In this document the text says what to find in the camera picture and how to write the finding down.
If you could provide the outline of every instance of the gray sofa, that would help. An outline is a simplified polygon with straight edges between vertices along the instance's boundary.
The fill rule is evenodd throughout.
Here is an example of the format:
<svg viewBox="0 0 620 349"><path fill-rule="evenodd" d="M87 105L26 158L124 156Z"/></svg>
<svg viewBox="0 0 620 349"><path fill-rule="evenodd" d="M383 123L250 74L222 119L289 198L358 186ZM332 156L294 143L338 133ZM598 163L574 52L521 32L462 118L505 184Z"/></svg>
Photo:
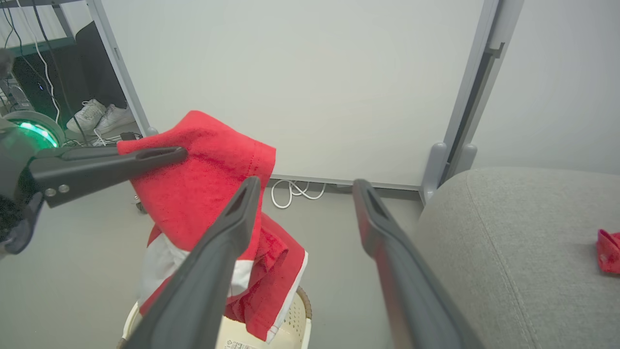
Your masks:
<svg viewBox="0 0 620 349"><path fill-rule="evenodd" d="M597 264L620 231L620 176L534 168L461 173L414 245L486 348L620 348L620 278Z"/></svg>

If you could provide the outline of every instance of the basket label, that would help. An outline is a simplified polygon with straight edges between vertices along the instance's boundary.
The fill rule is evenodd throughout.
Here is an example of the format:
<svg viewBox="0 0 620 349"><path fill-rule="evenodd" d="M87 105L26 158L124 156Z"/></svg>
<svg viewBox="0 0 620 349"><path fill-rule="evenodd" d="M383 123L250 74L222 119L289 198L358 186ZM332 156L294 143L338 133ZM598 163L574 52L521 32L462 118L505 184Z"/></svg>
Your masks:
<svg viewBox="0 0 620 349"><path fill-rule="evenodd" d="M235 340L227 340L223 349L257 349L251 345L243 344Z"/></svg>

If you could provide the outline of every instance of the sofa seam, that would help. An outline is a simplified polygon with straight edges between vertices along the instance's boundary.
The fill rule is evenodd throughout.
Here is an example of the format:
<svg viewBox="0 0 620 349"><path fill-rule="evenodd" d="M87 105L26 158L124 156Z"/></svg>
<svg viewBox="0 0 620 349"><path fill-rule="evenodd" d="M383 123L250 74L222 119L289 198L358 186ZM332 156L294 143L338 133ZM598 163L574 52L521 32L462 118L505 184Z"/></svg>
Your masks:
<svg viewBox="0 0 620 349"><path fill-rule="evenodd" d="M538 345L538 338L536 338L536 334L533 333L533 329L529 328L529 327L531 327L531 323L530 323L530 326L528 326L528 318L526 316L527 312L524 309L525 307L523 307L522 304L520 304L520 302L519 302L519 297L518 297L518 293L519 292L516 289L516 286L512 282L512 278L510 276L510 269L508 268L506 263L504 263L502 253L495 246L495 243L491 239L491 236L489 234L489 230L487 229L487 226L485 225L484 220L482 220L482 217L480 215L480 210L478 209L478 205L476 203L476 200L474 200L474 196L471 194L471 189L469 187L469 175L470 175L470 173L467 173L466 176L465 176L465 188L467 189L467 195L469 196L469 200L472 202L474 211L476 212L476 216L478 217L478 221L480 222L480 224L482 226L484 234L486 235L487 240L491 244L491 247L493 248L493 252L495 252L495 257L496 257L496 258L494 258L495 265L498 268L500 268L501 271L503 271L503 273L502 273L502 281L503 281L503 284L504 284L504 287L505 287L506 291L508 291L508 293L511 295L511 297L509 297L510 304L514 308L516 308L516 310L517 310L517 313L515 313L515 317L517 319L517 322L519 323L519 328L521 330L520 331L521 332L521 336L523 337L523 339L525 339L528 348L531 348L529 340L528 340L528 338L526 336L526 331L527 331L529 333L529 336L530 336L529 339L534 342L534 346L536 348L540 348L540 346ZM519 319L518 313L521 314L521 316L523 318L524 324L521 323L521 319Z"/></svg>

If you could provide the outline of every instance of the white sneaker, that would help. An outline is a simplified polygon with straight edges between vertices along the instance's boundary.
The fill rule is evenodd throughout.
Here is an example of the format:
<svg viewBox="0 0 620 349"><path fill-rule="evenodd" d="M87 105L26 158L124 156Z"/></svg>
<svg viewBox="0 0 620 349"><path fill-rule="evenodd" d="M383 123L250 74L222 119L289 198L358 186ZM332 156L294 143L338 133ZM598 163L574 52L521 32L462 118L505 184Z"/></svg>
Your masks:
<svg viewBox="0 0 620 349"><path fill-rule="evenodd" d="M106 134L117 127L121 127L126 124L130 124L134 122L133 114L131 113L131 109L123 109L118 108L114 104L110 104L108 109L105 110L104 116L99 121L99 124L95 129L99 132L99 134Z"/></svg>
<svg viewBox="0 0 620 349"><path fill-rule="evenodd" d="M84 132L92 131L95 128L99 120L104 116L105 106L99 103L96 99L82 102L84 106L79 112L76 113L76 119ZM71 118L67 122L67 129L73 132L79 133L79 128L76 125L76 121Z"/></svg>

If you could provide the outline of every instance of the laundry basket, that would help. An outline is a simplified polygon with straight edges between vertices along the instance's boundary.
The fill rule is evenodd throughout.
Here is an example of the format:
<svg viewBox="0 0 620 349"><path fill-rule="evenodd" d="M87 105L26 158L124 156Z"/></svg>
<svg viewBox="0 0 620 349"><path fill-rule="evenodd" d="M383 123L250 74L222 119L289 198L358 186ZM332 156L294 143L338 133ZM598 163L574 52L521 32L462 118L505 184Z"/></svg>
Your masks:
<svg viewBox="0 0 620 349"><path fill-rule="evenodd" d="M140 309L138 303L134 304L123 328L123 338L118 343L117 349L122 349L133 329L140 322ZM247 333L246 325L222 316L219 326L216 349L308 349L310 341L310 329L312 319L312 307L308 296L301 288L293 298L291 308L282 323L278 333L272 342L267 344L253 335Z"/></svg>

